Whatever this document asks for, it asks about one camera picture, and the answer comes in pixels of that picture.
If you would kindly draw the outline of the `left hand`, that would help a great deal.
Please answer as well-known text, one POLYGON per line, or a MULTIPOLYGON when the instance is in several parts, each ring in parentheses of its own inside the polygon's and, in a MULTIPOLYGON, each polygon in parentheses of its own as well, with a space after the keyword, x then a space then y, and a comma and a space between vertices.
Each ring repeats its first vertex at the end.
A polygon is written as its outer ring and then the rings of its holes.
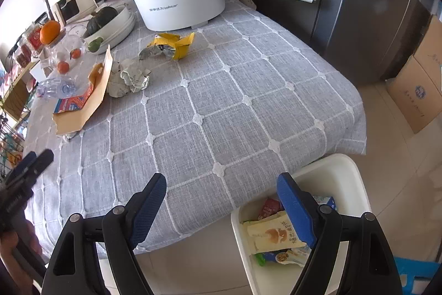
MULTIPOLYGON (((42 255, 42 247, 35 234, 35 227, 27 221, 28 232, 30 234, 30 247, 38 255, 42 255)), ((33 280, 20 266, 13 255, 13 250, 17 247, 18 235, 15 231, 9 231, 1 235, 1 260, 9 272, 11 278, 16 283, 20 294, 33 294, 33 280)))

